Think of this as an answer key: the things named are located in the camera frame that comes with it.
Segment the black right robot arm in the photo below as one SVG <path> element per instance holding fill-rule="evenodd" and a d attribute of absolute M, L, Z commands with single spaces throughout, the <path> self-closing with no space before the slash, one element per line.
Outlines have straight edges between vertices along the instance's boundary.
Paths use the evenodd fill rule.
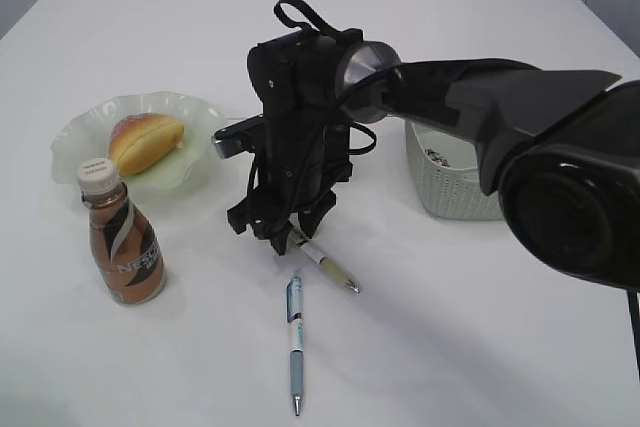
<path fill-rule="evenodd" d="M 227 218 L 282 252 L 297 214 L 313 234 L 349 177 L 348 131 L 399 117 L 470 143 L 479 186 L 536 258 L 592 283 L 639 288 L 639 85 L 598 70 L 505 59 L 403 63 L 359 30 L 313 29 L 247 59 L 261 115 L 216 134 L 254 156 Z"/>

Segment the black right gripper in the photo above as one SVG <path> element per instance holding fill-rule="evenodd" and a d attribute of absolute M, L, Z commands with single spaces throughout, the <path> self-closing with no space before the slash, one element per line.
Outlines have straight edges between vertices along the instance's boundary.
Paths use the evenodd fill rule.
<path fill-rule="evenodd" d="M 336 205 L 333 187 L 343 167 L 323 168 L 325 131 L 330 124 L 346 124 L 351 130 L 354 122 L 342 114 L 314 111 L 262 115 L 265 147 L 260 154 L 250 153 L 253 160 L 245 197 L 227 211 L 227 221 L 235 233 L 250 229 L 283 256 L 293 228 L 292 215 L 312 238 Z"/>

